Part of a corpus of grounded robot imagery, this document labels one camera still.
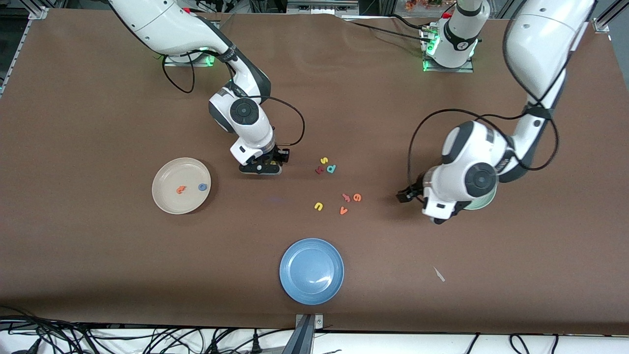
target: blue plate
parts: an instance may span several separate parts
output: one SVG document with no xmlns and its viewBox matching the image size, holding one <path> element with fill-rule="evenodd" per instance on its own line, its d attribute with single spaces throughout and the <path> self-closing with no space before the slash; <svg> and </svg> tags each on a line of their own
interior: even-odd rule
<svg viewBox="0 0 629 354">
<path fill-rule="evenodd" d="M 322 239 L 303 239 L 286 250 L 279 265 L 279 279 L 293 300 L 320 305 L 337 294 L 343 283 L 343 259 Z"/>
</svg>

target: white surface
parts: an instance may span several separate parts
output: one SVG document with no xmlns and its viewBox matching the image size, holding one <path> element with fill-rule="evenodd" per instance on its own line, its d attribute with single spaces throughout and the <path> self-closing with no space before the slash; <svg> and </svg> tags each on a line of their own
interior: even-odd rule
<svg viewBox="0 0 629 354">
<path fill-rule="evenodd" d="M 183 329 L 175 335 L 190 331 Z M 151 335 L 151 329 L 107 329 L 95 331 L 103 336 L 143 336 Z M 264 348 L 284 346 L 291 335 L 291 331 L 280 332 L 260 338 L 260 345 Z M 213 330 L 204 329 L 203 337 L 206 346 L 212 338 Z M 221 351 L 234 348 L 253 335 L 251 329 L 240 329 L 229 334 L 219 344 Z M 324 354 L 339 350 L 339 354 L 463 354 L 467 350 L 473 334 L 316 334 L 313 354 Z M 548 354 L 554 338 L 552 336 L 524 336 L 523 339 L 531 354 Z M 10 354 L 17 350 L 28 349 L 34 342 L 34 336 L 8 335 L 0 333 L 0 354 Z M 139 354 L 146 347 L 150 338 L 133 341 L 107 341 L 109 349 L 120 354 Z M 183 339 L 190 344 L 192 350 L 201 349 L 201 337 L 197 333 Z M 172 341 L 165 341 L 164 345 L 152 350 L 158 353 Z M 244 346 L 241 353 L 251 349 L 251 345 Z M 171 348 L 167 353 L 186 354 L 183 346 Z M 602 336 L 561 336 L 555 354 L 627 354 L 629 353 L 629 338 Z M 39 354 L 52 354 L 48 345 L 40 347 Z M 508 335 L 481 335 L 474 345 L 472 354 L 515 354 L 509 345 Z"/>
<path fill-rule="evenodd" d="M 208 187 L 201 191 L 199 185 Z M 181 194 L 180 186 L 185 186 Z M 165 164 L 153 179 L 153 200 L 163 211 L 170 214 L 185 214 L 203 204 L 212 187 L 208 168 L 201 161 L 180 157 Z"/>
</svg>

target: beige plate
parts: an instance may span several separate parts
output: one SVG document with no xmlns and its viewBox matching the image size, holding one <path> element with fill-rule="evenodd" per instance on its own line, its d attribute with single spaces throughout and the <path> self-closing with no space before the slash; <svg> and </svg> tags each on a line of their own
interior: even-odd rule
<svg viewBox="0 0 629 354">
<path fill-rule="evenodd" d="M 199 185 L 208 187 L 201 191 Z M 153 179 L 153 200 L 163 211 L 185 214 L 198 208 L 209 195 L 212 179 L 208 168 L 198 160 L 181 157 L 165 164 Z M 181 194 L 180 186 L 186 186 Z"/>
</svg>

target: brown table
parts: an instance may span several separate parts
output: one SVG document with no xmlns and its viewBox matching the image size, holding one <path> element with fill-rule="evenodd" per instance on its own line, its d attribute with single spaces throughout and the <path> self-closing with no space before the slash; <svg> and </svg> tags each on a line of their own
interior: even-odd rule
<svg viewBox="0 0 629 354">
<path fill-rule="evenodd" d="M 197 69 L 186 95 L 112 12 L 51 10 L 0 100 L 0 302 L 75 321 L 279 328 L 320 312 L 334 329 L 627 334 L 629 96 L 606 35 L 588 30 L 569 65 L 550 167 L 442 226 L 395 200 L 424 116 L 520 112 L 505 25 L 483 29 L 475 73 L 448 74 L 421 70 L 416 41 L 334 16 L 234 16 L 223 31 L 307 119 L 291 162 L 268 178 L 238 172 L 236 137 L 208 115 L 228 79 L 222 64 Z M 173 69 L 182 86 L 187 70 Z M 279 141 L 299 135 L 291 110 L 264 109 Z M 414 173 L 467 119 L 426 126 Z M 546 134 L 536 163 L 551 146 Z M 168 215 L 151 182 L 182 156 L 206 163 L 213 186 L 197 212 Z M 324 156 L 334 174 L 315 173 Z M 291 300 L 278 277 L 283 252 L 305 237 L 333 243 L 345 262 L 343 287 L 316 307 Z"/>
</svg>

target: white scrap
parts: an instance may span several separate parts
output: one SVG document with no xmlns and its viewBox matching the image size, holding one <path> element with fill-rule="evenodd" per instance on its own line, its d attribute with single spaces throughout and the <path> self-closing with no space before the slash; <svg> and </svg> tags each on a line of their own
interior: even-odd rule
<svg viewBox="0 0 629 354">
<path fill-rule="evenodd" d="M 437 276 L 439 277 L 439 279 L 441 279 L 442 282 L 445 282 L 445 278 L 443 277 L 443 275 L 441 275 L 441 273 L 439 273 L 439 271 L 433 267 L 435 269 L 435 272 L 437 273 Z"/>
</svg>

